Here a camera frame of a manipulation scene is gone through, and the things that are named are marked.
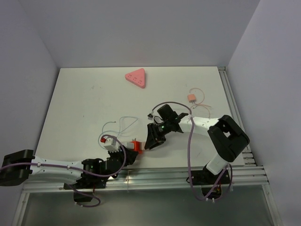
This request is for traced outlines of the white charger plug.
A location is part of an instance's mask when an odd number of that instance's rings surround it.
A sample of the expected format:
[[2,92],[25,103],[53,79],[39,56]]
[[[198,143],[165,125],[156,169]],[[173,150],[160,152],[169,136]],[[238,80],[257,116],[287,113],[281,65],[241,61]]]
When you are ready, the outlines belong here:
[[132,142],[126,142],[126,148],[133,150],[134,149],[134,144]]

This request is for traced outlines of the red cube socket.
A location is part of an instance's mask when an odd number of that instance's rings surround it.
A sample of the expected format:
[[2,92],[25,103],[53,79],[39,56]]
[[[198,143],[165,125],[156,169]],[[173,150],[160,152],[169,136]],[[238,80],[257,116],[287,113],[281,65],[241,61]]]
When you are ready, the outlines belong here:
[[136,139],[133,139],[131,141],[134,144],[134,151],[138,152],[139,154],[143,153],[143,150],[141,150],[141,142],[137,141]]

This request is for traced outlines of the orange pink charger plug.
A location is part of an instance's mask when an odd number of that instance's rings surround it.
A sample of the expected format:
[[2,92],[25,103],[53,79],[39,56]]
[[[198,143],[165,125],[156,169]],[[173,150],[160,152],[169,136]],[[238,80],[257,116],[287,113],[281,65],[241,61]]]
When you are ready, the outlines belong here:
[[189,103],[195,104],[195,102],[196,102],[196,96],[194,94],[187,95],[187,99],[188,99]]

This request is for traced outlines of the brown pink charger plug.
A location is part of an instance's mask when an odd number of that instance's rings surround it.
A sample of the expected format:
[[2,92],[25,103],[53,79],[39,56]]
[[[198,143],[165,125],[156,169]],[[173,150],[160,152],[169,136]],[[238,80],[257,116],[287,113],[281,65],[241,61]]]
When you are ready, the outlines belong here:
[[146,142],[141,142],[141,150],[145,150],[145,144]]

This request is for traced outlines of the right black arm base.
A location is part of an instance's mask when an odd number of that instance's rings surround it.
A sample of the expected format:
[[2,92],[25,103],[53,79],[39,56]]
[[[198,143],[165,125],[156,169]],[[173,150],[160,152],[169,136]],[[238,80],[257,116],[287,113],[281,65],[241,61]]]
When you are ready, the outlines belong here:
[[[191,178],[192,184],[194,186],[209,186],[213,185],[217,178],[221,175],[220,172],[217,175],[212,174],[210,171],[206,169],[202,170],[192,170]],[[208,198],[220,198],[222,195],[222,185],[229,184],[231,182],[230,175],[228,171],[225,171],[220,180],[217,182],[214,190],[211,192]]]

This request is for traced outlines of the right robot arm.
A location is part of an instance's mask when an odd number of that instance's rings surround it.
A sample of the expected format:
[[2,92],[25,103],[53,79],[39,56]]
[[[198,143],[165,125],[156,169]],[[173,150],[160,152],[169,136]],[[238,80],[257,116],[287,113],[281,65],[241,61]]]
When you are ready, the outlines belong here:
[[190,164],[190,145],[192,135],[208,136],[215,149],[215,156],[205,166],[204,180],[215,183],[220,172],[242,153],[249,145],[250,139],[240,126],[229,115],[221,118],[203,118],[192,115],[192,110],[181,103],[168,101],[153,107],[148,117],[154,117],[157,109],[162,119],[161,123],[147,125],[145,149],[153,149],[165,143],[166,135],[170,132],[189,133],[188,138],[188,167]]

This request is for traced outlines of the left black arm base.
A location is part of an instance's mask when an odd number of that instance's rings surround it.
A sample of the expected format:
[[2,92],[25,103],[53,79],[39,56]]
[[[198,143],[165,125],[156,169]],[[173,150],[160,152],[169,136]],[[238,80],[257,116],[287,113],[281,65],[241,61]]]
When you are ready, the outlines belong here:
[[73,200],[76,205],[92,208],[101,204],[100,198],[95,195],[95,189],[105,188],[105,185],[106,182],[103,179],[98,182],[87,182],[80,179],[73,185],[64,183],[63,189],[73,191]]

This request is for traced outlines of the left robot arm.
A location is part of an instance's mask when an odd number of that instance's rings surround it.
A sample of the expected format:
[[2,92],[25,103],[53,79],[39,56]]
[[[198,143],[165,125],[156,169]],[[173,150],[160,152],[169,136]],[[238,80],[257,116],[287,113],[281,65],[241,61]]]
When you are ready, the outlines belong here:
[[33,150],[22,150],[8,154],[0,168],[1,186],[18,186],[28,181],[58,182],[75,188],[105,188],[109,177],[116,178],[123,167],[132,165],[138,152],[109,151],[103,160],[54,161],[33,155]]

